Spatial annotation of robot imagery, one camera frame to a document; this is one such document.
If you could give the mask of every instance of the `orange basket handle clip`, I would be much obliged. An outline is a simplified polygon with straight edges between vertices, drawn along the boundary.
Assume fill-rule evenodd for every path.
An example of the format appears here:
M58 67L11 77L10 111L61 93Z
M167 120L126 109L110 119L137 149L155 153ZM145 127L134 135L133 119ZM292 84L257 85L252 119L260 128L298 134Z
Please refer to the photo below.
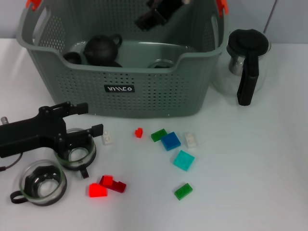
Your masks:
M228 3L227 0L216 0L217 6L218 6L218 11L220 17L223 16L223 9L225 9L225 14L229 14L229 8L228 8Z
M26 3L26 8L29 8L31 3L33 3L32 10L35 11L42 3L42 0L28 0Z

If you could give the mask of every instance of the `gray plastic basket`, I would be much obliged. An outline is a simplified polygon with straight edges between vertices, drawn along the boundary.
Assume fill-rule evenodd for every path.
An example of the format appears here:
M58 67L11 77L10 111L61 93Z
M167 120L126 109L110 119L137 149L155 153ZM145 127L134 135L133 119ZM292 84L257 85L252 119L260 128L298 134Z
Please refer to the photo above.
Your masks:
M46 16L37 26L43 11ZM143 32L134 22L147 11L146 0L43 0L35 11L31 5L23 11L17 40L28 49L56 103L87 102L91 114L103 116L195 114L226 48L228 16L219 16L216 0L193 0L165 26ZM81 51L95 35L115 33L124 39L118 55L124 68L75 65L62 57ZM147 68L156 59L175 65Z

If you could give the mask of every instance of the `white wall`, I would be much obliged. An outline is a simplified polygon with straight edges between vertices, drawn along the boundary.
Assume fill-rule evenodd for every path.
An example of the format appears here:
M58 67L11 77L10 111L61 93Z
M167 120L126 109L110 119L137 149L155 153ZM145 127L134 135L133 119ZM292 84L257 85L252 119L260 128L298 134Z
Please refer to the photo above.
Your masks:
M0 0L0 38L14 38L26 0ZM230 31L263 31L275 0L228 0ZM308 0L278 0L267 35L272 42L308 43Z

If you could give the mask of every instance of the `black lid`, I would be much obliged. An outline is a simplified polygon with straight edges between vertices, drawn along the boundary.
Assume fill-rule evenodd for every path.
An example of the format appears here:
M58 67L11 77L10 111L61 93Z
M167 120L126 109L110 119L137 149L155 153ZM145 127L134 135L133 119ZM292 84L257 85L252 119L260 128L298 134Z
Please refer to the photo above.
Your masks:
M251 52L261 56L269 49L268 39L254 29L233 31L229 36L228 45L235 53L242 56L247 56Z

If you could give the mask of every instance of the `cup handle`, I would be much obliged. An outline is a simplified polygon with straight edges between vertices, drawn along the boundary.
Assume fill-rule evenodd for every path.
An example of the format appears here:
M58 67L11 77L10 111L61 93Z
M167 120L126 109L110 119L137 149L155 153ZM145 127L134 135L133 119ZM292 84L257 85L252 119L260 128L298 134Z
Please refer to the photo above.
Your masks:
M11 195L10 195L10 198L11 198L11 202L13 204L22 204L22 203L25 203L27 202L28 200L26 198L19 198L19 199L15 199L16 197L18 196L23 196L23 194L21 193L21 191L15 191L13 192Z
M122 45L122 42L123 42L123 39L122 39L122 36L119 35L119 34L115 34L115 35L112 35L109 37L111 40L115 40L115 39L118 39L119 42L116 44L116 46L119 48L121 45Z
M80 172L81 172L81 175L82 175L83 179L86 179L86 178L89 177L89 174L88 174L88 171L87 171L86 168L80 170Z
M259 57L251 52L247 55L244 65L242 78L237 91L239 105L249 106L255 92L259 77Z

